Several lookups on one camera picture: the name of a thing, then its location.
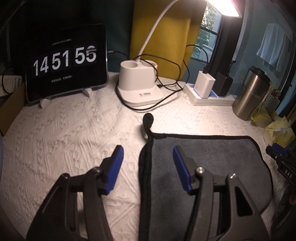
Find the purple and grey towel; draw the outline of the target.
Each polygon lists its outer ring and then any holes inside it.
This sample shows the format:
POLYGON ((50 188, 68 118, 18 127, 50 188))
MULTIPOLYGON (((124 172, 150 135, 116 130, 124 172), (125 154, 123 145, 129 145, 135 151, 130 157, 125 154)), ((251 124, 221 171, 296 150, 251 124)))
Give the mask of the purple and grey towel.
POLYGON ((271 171, 249 136, 154 133, 139 156, 139 240, 269 240, 271 171))

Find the yellow plastic bag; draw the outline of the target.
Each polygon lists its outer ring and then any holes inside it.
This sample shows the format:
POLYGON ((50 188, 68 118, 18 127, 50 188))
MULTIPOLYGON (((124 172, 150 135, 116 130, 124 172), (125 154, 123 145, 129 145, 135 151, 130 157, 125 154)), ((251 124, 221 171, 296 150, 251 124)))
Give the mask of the yellow plastic bag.
POLYGON ((264 106, 256 108, 250 116, 255 126, 263 128, 263 139, 265 144, 274 143, 286 148, 294 139, 295 134, 286 117, 280 118, 274 111, 269 114, 264 106))

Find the stainless steel tumbler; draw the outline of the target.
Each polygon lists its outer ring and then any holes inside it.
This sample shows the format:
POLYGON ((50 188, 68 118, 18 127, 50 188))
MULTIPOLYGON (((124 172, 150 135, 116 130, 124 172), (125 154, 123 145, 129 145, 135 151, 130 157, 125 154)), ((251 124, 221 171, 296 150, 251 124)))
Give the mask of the stainless steel tumbler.
POLYGON ((265 72, 252 66, 248 69, 239 93, 232 105, 234 114, 246 121, 271 87, 271 80, 265 72))

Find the white textured table cloth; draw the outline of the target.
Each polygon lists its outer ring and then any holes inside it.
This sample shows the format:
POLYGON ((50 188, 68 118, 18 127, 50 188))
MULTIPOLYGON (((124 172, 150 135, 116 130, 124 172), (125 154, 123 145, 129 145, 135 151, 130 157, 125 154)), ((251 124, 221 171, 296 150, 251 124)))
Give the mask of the white textured table cloth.
MULTIPOLYGON (((138 240, 138 158, 147 142, 144 113, 121 104, 115 93, 117 80, 118 74, 110 72, 107 86, 92 92, 91 98, 80 92, 52 99, 45 109, 26 106, 3 137, 1 207, 23 238, 61 174, 84 174, 122 145, 125 157, 114 190, 103 197, 104 208, 115 240, 138 240)), ((273 176, 274 196, 261 215, 271 236, 285 184, 265 153, 263 129, 239 119, 231 106, 193 106, 182 92, 149 112, 155 133, 250 136, 257 142, 273 176)))

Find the white hanging shirt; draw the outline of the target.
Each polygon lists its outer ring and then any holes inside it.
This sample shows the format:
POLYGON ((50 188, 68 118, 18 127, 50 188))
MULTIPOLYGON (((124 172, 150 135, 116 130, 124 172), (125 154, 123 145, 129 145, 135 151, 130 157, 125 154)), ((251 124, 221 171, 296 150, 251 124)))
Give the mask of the white hanging shirt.
POLYGON ((269 23, 256 55, 281 72, 288 53, 288 42, 287 32, 279 24, 269 23))

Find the white charger adapter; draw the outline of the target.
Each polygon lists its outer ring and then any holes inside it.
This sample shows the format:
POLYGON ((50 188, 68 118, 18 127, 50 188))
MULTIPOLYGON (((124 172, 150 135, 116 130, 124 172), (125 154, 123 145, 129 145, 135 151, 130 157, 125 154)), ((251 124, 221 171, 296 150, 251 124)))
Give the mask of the white charger adapter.
POLYGON ((201 98, 208 98, 215 80, 216 79, 209 73, 199 71, 194 85, 194 90, 197 92, 198 96, 201 98))

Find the cardboard box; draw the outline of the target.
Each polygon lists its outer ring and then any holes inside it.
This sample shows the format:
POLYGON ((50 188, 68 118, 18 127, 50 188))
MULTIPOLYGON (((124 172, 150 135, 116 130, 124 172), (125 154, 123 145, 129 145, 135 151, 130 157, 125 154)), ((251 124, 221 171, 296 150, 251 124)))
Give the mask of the cardboard box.
POLYGON ((1 135, 5 136, 16 116, 26 104, 25 84, 21 84, 17 90, 1 106, 0 128, 1 135))

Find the white tablet stand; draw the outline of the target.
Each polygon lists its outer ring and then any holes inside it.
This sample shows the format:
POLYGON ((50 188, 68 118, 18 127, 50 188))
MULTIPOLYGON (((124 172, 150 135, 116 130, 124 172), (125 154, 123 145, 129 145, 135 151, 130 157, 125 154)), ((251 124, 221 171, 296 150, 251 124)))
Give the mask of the white tablet stand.
POLYGON ((86 97, 90 98, 92 96, 92 88, 85 88, 85 89, 82 89, 82 90, 76 90, 76 91, 73 91, 73 92, 67 92, 67 93, 62 93, 62 94, 55 95, 55 96, 52 96, 52 97, 43 98, 43 99, 41 99, 39 101, 39 107, 42 108, 42 109, 45 109, 47 107, 47 105, 50 103, 50 101, 55 99, 55 98, 65 97, 65 96, 79 94, 79 93, 82 93, 86 97))

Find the white desk lamp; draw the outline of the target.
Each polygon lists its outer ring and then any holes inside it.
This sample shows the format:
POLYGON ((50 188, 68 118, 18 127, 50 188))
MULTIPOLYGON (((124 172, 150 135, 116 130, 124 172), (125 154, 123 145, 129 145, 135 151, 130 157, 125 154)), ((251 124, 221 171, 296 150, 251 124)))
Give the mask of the white desk lamp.
MULTIPOLYGON (((160 77, 157 63, 152 60, 145 60, 142 56, 162 17, 177 2, 170 1, 160 13, 138 55, 133 59, 122 61, 120 64, 119 81, 115 90, 118 98, 129 109, 144 111, 154 108, 165 100, 163 92, 156 84, 156 80, 160 77)), ((206 3, 223 16, 234 18, 242 16, 237 1, 206 1, 206 3)))

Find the tablet showing clock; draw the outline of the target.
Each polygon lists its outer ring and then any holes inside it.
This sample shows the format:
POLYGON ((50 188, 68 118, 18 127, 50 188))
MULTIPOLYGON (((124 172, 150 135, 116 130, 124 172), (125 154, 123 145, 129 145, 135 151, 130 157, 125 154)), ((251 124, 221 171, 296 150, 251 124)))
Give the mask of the tablet showing clock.
POLYGON ((47 33, 26 47, 28 102, 108 83, 106 26, 86 25, 47 33))

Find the yellow curtain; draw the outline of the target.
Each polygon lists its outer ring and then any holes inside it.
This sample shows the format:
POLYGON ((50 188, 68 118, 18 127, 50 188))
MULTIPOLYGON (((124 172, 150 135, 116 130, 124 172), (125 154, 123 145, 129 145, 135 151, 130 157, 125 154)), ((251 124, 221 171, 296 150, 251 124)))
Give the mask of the yellow curtain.
MULTIPOLYGON (((135 1, 130 58, 138 55, 153 24, 170 1, 135 1)), ((206 1, 178 1, 162 17, 142 58, 158 65, 161 77, 180 80, 197 39, 206 1)))

